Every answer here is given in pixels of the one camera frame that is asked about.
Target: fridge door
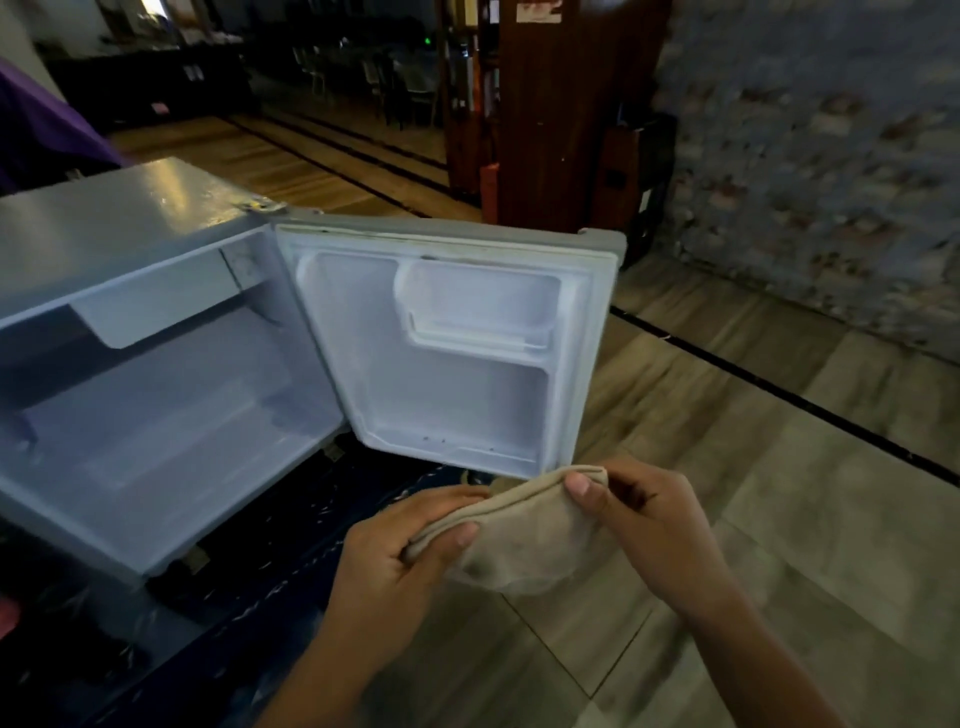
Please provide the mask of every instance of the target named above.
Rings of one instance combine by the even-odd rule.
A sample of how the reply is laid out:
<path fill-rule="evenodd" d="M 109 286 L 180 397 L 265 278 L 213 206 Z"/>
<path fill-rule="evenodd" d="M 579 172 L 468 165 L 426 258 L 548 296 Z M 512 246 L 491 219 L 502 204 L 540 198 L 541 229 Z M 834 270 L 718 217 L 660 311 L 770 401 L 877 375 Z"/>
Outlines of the fridge door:
<path fill-rule="evenodd" d="M 517 477 L 571 462 L 622 234 L 325 215 L 276 239 L 367 446 Z"/>

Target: beige cloth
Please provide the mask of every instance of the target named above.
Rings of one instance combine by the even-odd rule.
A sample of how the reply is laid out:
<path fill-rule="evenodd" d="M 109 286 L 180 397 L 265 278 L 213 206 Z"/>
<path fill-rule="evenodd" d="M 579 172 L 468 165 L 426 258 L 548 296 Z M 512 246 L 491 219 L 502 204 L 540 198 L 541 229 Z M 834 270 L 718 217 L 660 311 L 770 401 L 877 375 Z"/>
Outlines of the beige cloth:
<path fill-rule="evenodd" d="M 564 488 L 564 476 L 572 472 L 607 487 L 607 471 L 592 465 L 545 473 L 431 523 L 410 540 L 404 560 L 416 559 L 447 529 L 476 522 L 480 533 L 449 578 L 504 594 L 546 591 L 574 572 L 597 532 L 596 522 Z"/>

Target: gray mini fridge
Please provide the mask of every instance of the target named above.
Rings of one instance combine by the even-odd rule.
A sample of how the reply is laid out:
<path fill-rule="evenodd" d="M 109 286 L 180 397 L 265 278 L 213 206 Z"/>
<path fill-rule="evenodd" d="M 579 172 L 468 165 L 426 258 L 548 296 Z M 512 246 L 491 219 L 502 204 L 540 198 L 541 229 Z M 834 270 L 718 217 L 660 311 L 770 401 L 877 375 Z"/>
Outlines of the gray mini fridge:
<path fill-rule="evenodd" d="M 172 158 L 0 199 L 0 515 L 136 581 L 347 428 L 567 465 L 624 248 L 273 209 Z"/>

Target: purple cloth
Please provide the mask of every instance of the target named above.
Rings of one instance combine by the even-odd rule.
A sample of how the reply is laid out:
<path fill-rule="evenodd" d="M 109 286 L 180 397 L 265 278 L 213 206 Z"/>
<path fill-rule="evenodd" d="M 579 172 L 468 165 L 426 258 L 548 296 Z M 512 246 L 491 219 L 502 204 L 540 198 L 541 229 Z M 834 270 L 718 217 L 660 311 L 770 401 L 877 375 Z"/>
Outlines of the purple cloth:
<path fill-rule="evenodd" d="M 0 59 L 0 192 L 127 166 L 74 109 Z"/>

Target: fingernail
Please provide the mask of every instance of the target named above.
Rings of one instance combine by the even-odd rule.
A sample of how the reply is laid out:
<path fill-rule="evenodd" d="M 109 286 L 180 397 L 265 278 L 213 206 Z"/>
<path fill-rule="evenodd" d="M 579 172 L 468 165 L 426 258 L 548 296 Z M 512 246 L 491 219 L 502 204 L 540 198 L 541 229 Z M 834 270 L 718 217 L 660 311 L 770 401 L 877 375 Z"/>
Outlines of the fingernail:
<path fill-rule="evenodd" d="M 479 523 L 465 523 L 457 529 L 457 545 L 466 548 L 480 533 Z"/>
<path fill-rule="evenodd" d="M 583 473 L 571 473 L 564 482 L 574 496 L 585 496 L 590 489 L 590 479 Z"/>

